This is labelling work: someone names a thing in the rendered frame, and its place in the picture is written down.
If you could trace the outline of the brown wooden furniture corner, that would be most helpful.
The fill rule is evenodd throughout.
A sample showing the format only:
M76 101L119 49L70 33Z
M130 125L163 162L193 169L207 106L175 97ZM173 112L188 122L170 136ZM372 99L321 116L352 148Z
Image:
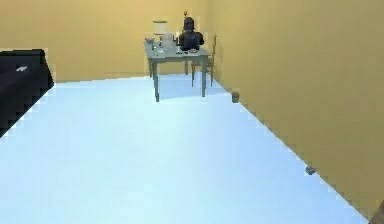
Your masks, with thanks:
M381 202L368 224L384 224L384 200Z

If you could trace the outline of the wooden chair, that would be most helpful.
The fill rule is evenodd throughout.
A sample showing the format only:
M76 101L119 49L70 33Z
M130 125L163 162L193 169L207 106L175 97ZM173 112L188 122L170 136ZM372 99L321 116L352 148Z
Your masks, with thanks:
M217 33L214 34L213 44L212 44L212 54L208 57L207 62L207 73L210 76L210 86L213 86L214 80L214 66L215 66L215 54L216 54L216 45L217 45ZM192 61L191 62L191 75L192 75L192 86L194 85L194 78L196 73L196 68L202 67L200 62Z

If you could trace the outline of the grey-green dining table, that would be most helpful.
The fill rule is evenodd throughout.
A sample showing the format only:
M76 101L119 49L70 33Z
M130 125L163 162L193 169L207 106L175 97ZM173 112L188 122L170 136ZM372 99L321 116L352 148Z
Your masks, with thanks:
M207 89L207 66L209 53L204 48L200 48L196 53L188 51L181 51L177 47L161 48L159 42L147 43L144 42L144 50L149 65L149 74L153 79L154 96L157 102L160 101L159 94L159 78L157 73L157 66L162 63L168 62L188 62L198 61L201 63L201 96L206 96Z

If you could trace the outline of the black bust statue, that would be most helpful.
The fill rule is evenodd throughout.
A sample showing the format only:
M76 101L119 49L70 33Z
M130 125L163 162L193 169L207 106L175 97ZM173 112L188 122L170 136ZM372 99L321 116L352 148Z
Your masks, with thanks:
M179 45L183 51L199 50L205 43L203 34L195 31L194 19L186 17L183 25L184 32L179 36Z

